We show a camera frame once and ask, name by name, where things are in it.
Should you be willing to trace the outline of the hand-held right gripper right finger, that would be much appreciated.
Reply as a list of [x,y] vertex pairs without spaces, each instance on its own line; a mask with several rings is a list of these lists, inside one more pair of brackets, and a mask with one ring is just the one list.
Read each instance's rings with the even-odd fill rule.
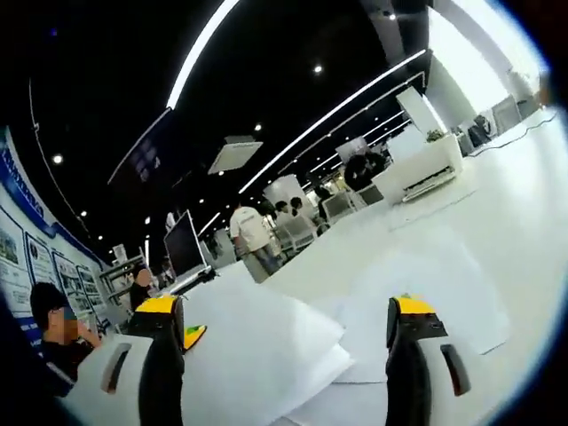
[[470,350],[451,338],[428,303],[389,300],[385,372],[388,425],[451,425],[473,384]]

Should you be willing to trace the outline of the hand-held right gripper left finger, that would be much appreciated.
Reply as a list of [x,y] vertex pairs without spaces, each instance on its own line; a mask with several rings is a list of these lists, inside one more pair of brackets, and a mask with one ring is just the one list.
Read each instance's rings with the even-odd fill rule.
[[146,299],[125,334],[113,335],[78,367],[70,411],[82,425],[181,425],[183,304]]

